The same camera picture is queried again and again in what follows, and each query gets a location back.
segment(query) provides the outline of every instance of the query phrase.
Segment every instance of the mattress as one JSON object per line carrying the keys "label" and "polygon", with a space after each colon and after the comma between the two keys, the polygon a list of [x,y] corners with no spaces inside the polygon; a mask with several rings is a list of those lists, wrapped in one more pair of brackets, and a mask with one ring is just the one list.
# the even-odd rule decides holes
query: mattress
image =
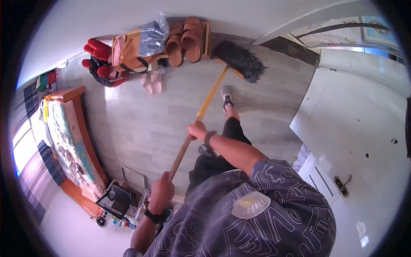
{"label": "mattress", "polygon": [[49,101],[47,124],[58,154],[69,168],[67,177],[83,190],[83,195],[96,201],[106,189],[84,145],[71,100]]}

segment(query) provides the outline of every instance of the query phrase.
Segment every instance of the wooden mop handle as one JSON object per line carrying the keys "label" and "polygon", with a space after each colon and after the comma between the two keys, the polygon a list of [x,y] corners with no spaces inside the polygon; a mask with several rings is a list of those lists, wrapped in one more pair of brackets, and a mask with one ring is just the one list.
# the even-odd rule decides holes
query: wooden mop handle
{"label": "wooden mop handle", "polygon": [[[217,91],[217,88],[219,87],[221,81],[223,80],[225,74],[227,73],[227,70],[229,69],[229,66],[227,65],[224,69],[224,71],[221,73],[220,77],[218,78],[217,82],[215,83],[214,87],[212,88],[212,90],[210,91],[210,93],[208,94],[207,98],[204,101],[203,106],[201,107],[200,111],[197,113],[197,118],[194,122],[196,121],[200,121],[203,119],[204,113],[207,110],[208,105],[211,102],[211,99],[213,98],[215,91]],[[169,174],[169,183],[171,183],[171,181],[174,178],[175,173],[177,172],[178,166],[181,163],[182,158],[184,157],[185,152],[187,151],[188,146],[190,145],[191,142],[191,135],[187,134],[187,137],[184,140],[184,143],[182,144],[180,150],[178,151],[177,157],[175,159],[175,161],[173,162],[173,165],[171,166],[170,169],[170,174]]]}

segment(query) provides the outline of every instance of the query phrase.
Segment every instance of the person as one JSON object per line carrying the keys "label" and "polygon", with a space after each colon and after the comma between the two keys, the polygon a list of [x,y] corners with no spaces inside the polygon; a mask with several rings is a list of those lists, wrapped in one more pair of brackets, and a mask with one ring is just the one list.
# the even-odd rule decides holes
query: person
{"label": "person", "polygon": [[286,161],[253,147],[228,86],[222,96],[221,136],[202,122],[188,126],[193,140],[221,156],[198,157],[184,204],[156,237],[154,217],[174,195],[168,172],[162,174],[146,211],[153,215],[141,219],[123,256],[328,256],[336,227],[327,200]]}

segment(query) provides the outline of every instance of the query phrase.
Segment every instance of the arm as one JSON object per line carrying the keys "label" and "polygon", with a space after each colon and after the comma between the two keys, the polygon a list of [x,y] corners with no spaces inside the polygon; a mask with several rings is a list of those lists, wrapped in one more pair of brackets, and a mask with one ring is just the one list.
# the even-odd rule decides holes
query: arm
{"label": "arm", "polygon": [[[188,132],[201,142],[204,142],[204,137],[208,133],[201,121],[189,125]],[[219,135],[213,135],[210,138],[210,145],[231,165],[237,169],[243,170],[248,177],[251,176],[251,170],[257,161],[267,159],[267,157],[257,148],[244,142]]]}
{"label": "arm", "polygon": [[[154,215],[160,215],[173,198],[174,185],[168,181],[169,172],[166,171],[160,179],[153,183],[151,201],[147,209]],[[144,215],[131,237],[130,248],[135,248],[139,252],[146,252],[155,239],[155,229],[156,224]]]}

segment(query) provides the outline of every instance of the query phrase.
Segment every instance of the black shorts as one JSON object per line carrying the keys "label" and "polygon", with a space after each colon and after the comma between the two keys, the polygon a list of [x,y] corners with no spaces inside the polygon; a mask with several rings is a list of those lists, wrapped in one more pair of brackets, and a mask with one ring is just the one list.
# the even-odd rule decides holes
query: black shorts
{"label": "black shorts", "polygon": [[[251,142],[245,137],[242,132],[240,121],[234,117],[228,118],[224,124],[223,137],[235,139],[251,145]],[[223,172],[236,169],[221,155],[218,157],[208,157],[206,155],[200,155],[197,158],[194,169],[189,172],[190,184],[187,189],[187,193],[190,193],[196,186],[200,185],[208,178],[214,175],[221,174]]]}

